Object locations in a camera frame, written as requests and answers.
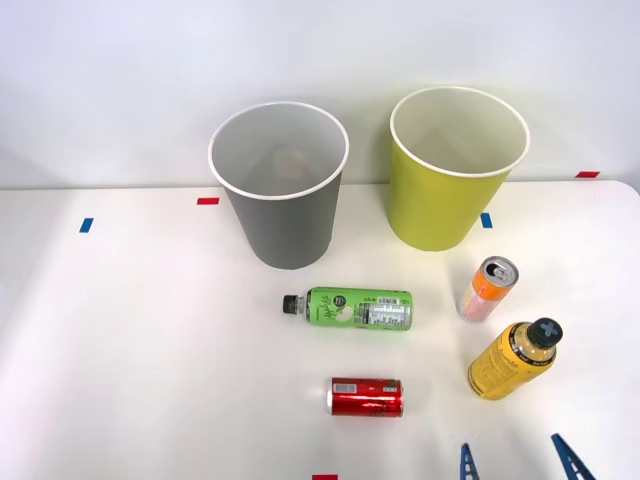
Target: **can lid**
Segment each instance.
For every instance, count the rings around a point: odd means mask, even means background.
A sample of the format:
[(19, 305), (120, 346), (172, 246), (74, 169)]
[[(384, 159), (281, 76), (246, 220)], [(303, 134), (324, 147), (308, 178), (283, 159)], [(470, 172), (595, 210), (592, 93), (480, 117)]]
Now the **can lid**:
[(282, 301), (282, 311), (284, 313), (298, 313), (298, 296), (285, 295)]
[(540, 318), (527, 327), (529, 341), (540, 348), (551, 348), (562, 339), (562, 327), (550, 318)]
[(489, 257), (482, 262), (482, 270), (489, 283), (496, 287), (507, 288), (515, 285), (520, 277), (516, 266), (504, 257)]

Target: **bottle cap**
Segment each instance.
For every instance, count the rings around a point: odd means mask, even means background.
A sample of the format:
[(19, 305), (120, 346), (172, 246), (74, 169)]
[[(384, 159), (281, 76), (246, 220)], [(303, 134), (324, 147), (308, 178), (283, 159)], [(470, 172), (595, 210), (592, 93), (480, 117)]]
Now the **bottle cap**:
[(298, 296), (285, 295), (282, 301), (282, 311), (284, 313), (298, 313)]
[(529, 325), (527, 337), (540, 348), (551, 348), (562, 339), (562, 327), (555, 320), (541, 318)]

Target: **can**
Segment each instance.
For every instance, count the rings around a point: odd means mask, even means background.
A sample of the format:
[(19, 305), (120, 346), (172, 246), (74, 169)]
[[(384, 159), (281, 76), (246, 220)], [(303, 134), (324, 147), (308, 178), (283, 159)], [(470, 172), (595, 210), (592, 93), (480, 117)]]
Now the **can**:
[(312, 325), (369, 330), (409, 330), (413, 318), (413, 298), (403, 290), (315, 287), (285, 295), (282, 308)]
[(401, 417), (403, 403), (400, 380), (334, 377), (327, 393), (331, 415)]
[(495, 256), (487, 258), (460, 297), (456, 305), (458, 313), (469, 322), (486, 320), (519, 277), (518, 269), (510, 260)]
[(500, 400), (551, 368), (562, 327), (540, 318), (507, 327), (467, 369), (467, 381), (487, 400)]

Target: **yellow bottle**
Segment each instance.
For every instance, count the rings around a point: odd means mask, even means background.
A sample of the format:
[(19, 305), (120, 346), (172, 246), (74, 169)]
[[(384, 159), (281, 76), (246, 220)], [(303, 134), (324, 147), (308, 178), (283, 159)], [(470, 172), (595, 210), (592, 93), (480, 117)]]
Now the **yellow bottle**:
[(550, 318), (514, 323), (469, 365), (469, 385), (487, 400), (506, 397), (551, 368), (561, 338), (562, 328)]

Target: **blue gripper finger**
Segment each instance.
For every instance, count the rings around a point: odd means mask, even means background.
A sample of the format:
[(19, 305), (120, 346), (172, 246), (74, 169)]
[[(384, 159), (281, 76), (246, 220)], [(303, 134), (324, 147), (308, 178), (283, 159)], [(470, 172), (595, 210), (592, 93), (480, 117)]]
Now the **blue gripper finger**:
[(460, 480), (480, 480), (468, 443), (460, 450)]
[(556, 447), (564, 472), (569, 480), (596, 480), (582, 460), (571, 450), (559, 433), (551, 435), (553, 445)]

